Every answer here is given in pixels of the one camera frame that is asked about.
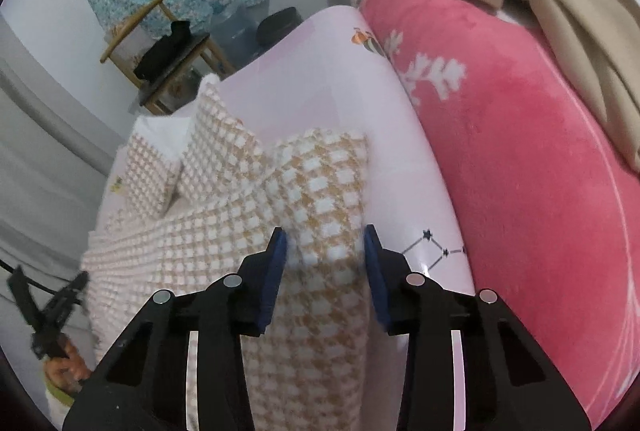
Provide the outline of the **left hand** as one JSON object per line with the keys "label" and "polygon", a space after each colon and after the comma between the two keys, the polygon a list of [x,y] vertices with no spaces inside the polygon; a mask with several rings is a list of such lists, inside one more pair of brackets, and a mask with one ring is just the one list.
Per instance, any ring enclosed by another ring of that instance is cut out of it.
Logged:
{"label": "left hand", "polygon": [[52,385],[69,395],[75,395],[90,378],[92,371],[68,336],[63,335],[58,343],[65,356],[46,359],[43,364],[44,373]]}

